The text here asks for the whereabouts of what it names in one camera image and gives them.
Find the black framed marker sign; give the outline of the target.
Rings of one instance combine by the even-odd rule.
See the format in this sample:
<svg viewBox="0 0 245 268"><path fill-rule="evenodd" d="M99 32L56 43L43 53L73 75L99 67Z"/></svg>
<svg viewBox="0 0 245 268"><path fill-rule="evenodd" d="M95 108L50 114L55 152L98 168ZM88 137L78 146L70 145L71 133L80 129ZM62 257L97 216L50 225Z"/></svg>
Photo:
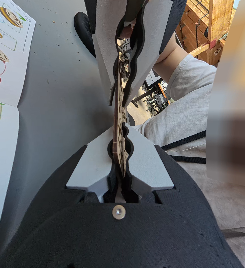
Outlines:
<svg viewBox="0 0 245 268"><path fill-rule="evenodd" d="M151 89L162 81L163 79L153 69L151 69L144 81L144 84L147 89Z"/></svg>

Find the wooden puzzle parts sheet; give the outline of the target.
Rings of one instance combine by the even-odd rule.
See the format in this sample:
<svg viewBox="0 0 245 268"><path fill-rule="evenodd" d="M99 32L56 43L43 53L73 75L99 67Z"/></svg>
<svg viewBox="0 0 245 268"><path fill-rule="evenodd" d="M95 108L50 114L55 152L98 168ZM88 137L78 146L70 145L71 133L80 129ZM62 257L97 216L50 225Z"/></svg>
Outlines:
<svg viewBox="0 0 245 268"><path fill-rule="evenodd" d="M119 52L113 66L114 84L112 86L111 98L114 100L114 125L112 140L112 156L115 163L116 176L120 182L125 178L126 160L128 153L125 151L125 139L122 125L126 122L127 110L123 107L124 91L121 79Z"/></svg>

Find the illustrated instruction booklet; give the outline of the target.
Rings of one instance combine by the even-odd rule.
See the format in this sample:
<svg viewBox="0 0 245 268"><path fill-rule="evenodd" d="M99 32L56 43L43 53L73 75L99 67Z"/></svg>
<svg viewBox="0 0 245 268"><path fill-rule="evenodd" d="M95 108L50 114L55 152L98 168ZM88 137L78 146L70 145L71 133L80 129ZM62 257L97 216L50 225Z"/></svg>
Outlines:
<svg viewBox="0 0 245 268"><path fill-rule="evenodd" d="M19 131L19 103L36 21L0 0L0 220Z"/></svg>

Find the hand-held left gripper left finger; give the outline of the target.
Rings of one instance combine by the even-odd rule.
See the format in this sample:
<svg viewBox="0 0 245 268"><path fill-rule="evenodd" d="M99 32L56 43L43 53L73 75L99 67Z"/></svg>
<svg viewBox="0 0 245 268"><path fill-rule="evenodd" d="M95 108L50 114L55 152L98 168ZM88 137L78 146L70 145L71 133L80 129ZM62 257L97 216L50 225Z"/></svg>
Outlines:
<svg viewBox="0 0 245 268"><path fill-rule="evenodd" d="M110 127L85 148L66 187L94 192L100 202L115 202L116 166L112 155L113 129Z"/></svg>

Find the person's right forearm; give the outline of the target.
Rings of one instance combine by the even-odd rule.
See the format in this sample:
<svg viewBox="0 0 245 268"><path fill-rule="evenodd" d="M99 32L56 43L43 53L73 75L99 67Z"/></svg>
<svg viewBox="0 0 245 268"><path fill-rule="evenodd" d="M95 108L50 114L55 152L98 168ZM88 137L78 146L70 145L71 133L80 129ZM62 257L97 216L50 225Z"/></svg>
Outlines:
<svg viewBox="0 0 245 268"><path fill-rule="evenodd" d="M187 55L188 53L177 44L173 33L154 64L153 70L168 84L174 70Z"/></svg>

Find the wooden timber frame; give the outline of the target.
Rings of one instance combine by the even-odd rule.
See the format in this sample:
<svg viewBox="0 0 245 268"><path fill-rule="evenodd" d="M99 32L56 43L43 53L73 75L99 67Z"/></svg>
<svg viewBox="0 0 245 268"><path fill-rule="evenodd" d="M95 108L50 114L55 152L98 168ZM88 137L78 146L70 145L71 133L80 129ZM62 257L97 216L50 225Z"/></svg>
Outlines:
<svg viewBox="0 0 245 268"><path fill-rule="evenodd" d="M235 15L234 0L188 0L176 35L182 48L218 66Z"/></svg>

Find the grey desk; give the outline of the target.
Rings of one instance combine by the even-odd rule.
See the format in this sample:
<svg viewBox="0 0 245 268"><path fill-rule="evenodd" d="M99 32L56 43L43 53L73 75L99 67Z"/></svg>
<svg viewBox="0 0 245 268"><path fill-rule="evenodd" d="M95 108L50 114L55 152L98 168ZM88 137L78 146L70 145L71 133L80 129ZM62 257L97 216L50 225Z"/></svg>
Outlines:
<svg viewBox="0 0 245 268"><path fill-rule="evenodd" d="M56 67L56 85L51 81L47 96L43 98L44 75L36 72L29 89L31 101L18 110L16 103L9 105L7 97L0 97L0 231L3 218L11 206L11 192L22 190L22 201L27 208L11 241L0 248L0 267L56 267L70 250L63 245L63 238L70 216L60 219L62 211L77 204L84 195L84 189L69 189L66 184L86 146L78 149L80 142L89 141L95 134L94 123L100 116L111 112L95 112L96 100L89 101L85 95L96 93L89 90L90 82L82 93L78 82L84 75L74 70L71 62L77 62L74 50L62 52L63 71Z"/></svg>

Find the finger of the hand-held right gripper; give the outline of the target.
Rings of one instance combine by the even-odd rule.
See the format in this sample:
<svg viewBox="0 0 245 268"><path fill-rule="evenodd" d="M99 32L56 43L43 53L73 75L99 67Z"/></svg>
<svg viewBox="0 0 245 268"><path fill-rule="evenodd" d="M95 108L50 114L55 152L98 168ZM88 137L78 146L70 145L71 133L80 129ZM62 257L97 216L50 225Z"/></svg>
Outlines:
<svg viewBox="0 0 245 268"><path fill-rule="evenodd" d="M92 34L102 88L112 105L118 87L117 29L125 15L126 0L97 0L95 32Z"/></svg>
<svg viewBox="0 0 245 268"><path fill-rule="evenodd" d="M171 9L175 1L145 1L137 15L130 44L130 77L124 88L122 106L126 107L156 63Z"/></svg>

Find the black quilted cushion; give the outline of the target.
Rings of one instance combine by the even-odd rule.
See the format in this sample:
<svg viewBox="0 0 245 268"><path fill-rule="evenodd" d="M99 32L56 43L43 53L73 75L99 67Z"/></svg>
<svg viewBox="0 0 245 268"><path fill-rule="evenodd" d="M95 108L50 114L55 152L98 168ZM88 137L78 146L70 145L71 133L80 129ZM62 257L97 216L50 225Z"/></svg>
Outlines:
<svg viewBox="0 0 245 268"><path fill-rule="evenodd" d="M74 16L74 27L81 42L96 58L88 16L83 12L76 13Z"/></svg>

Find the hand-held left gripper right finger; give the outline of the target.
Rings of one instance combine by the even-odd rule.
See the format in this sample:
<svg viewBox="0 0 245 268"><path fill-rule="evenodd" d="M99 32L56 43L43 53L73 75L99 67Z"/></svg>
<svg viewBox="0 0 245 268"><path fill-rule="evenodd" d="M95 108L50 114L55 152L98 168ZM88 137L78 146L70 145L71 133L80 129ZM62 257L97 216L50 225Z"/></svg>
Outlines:
<svg viewBox="0 0 245 268"><path fill-rule="evenodd" d="M155 145L125 122L122 129L128 153L122 182L125 198L139 198L148 192L174 188Z"/></svg>

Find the person's right hand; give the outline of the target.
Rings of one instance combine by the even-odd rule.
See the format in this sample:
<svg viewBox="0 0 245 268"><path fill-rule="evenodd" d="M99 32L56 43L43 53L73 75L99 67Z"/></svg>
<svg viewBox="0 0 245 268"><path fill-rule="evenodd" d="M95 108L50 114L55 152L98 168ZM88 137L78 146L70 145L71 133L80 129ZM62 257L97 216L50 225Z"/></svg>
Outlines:
<svg viewBox="0 0 245 268"><path fill-rule="evenodd" d="M129 25L125 26L122 29L122 32L117 39L119 39L119 40L130 39L132 32L134 30L135 23L136 23L136 21L134 20Z"/></svg>

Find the black office chair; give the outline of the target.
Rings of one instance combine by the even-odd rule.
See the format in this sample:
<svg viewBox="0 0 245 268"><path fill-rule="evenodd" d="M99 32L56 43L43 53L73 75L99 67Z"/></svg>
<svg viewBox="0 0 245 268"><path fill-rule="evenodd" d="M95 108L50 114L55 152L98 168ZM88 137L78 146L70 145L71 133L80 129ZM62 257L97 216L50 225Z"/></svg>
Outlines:
<svg viewBox="0 0 245 268"><path fill-rule="evenodd" d="M147 105L147 112L150 112L151 117L159 114L168 105L170 105L171 97L167 95L165 97L163 94L152 93L145 97L144 103Z"/></svg>

